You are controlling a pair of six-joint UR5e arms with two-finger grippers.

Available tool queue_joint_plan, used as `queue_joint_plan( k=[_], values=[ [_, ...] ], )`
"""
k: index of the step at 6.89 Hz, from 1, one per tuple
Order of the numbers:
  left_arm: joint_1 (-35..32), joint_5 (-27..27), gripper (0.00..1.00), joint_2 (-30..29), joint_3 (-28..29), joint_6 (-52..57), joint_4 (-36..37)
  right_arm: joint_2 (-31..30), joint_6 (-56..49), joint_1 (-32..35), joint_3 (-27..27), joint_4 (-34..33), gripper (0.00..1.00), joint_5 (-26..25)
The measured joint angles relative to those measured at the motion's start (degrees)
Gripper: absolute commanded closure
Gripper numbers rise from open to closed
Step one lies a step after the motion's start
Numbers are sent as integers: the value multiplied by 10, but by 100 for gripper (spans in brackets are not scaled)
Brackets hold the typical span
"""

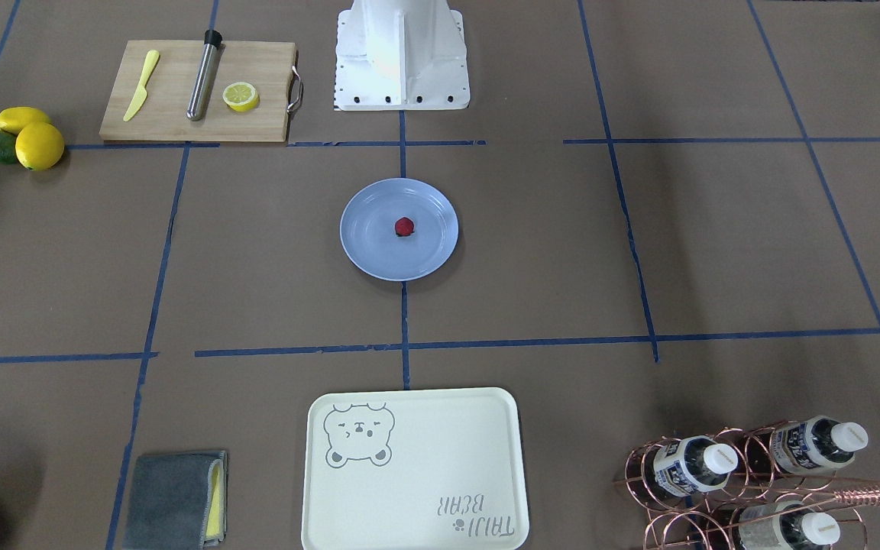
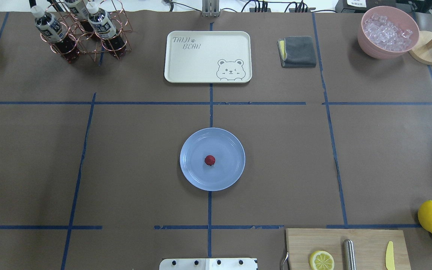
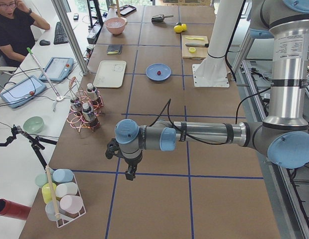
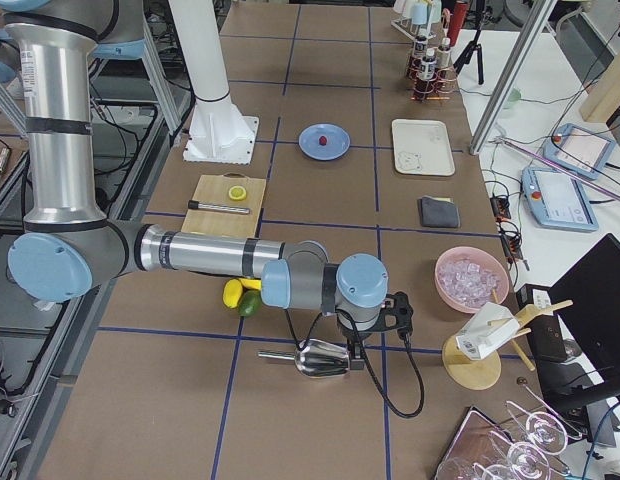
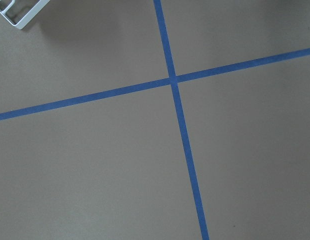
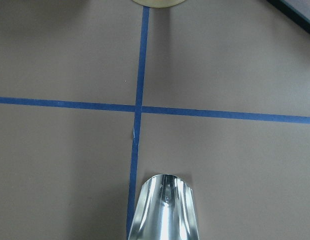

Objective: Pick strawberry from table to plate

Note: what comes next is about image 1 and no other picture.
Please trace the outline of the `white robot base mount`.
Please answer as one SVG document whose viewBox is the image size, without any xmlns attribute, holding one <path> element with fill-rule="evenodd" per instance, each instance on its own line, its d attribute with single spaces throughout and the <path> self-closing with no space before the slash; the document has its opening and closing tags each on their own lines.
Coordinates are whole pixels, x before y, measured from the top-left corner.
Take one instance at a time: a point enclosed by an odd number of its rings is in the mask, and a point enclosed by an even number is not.
<svg viewBox="0 0 880 550">
<path fill-rule="evenodd" d="M 338 13 L 336 30 L 336 111 L 471 104 L 464 18 L 447 1 L 354 1 Z"/>
</svg>

